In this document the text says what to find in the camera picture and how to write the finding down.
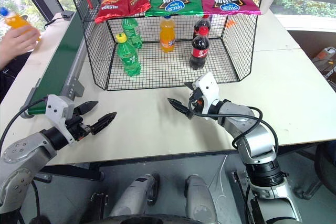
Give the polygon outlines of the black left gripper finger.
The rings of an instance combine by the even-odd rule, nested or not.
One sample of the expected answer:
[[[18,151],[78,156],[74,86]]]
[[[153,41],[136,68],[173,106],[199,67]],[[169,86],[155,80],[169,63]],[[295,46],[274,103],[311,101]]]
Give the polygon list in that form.
[[[96,105],[98,101],[87,101],[74,108],[74,115],[81,116],[90,112]]]
[[[117,112],[112,112],[101,117],[95,124],[90,126],[90,133],[92,135],[98,134],[100,131],[105,129],[116,117]]]

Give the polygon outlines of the person's bare hand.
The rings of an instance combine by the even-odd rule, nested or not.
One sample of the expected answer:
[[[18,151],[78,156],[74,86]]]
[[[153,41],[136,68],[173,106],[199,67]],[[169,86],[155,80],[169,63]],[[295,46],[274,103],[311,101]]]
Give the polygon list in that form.
[[[31,25],[11,28],[1,39],[1,70],[15,57],[33,50],[40,32]]]

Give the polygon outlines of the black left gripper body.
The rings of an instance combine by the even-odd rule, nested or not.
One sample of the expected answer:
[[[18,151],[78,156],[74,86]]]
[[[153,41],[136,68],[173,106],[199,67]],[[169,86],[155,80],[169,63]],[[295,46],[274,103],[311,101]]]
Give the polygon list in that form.
[[[83,124],[83,118],[78,115],[73,115],[71,119],[67,119],[65,125],[75,141],[80,141],[91,133],[91,127]]]

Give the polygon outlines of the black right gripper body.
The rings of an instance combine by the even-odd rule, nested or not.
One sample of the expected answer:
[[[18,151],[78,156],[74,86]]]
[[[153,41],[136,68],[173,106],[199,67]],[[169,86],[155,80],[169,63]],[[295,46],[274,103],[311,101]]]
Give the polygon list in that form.
[[[192,91],[188,102],[188,108],[191,112],[208,111],[205,97],[201,88],[196,88],[194,91]]]

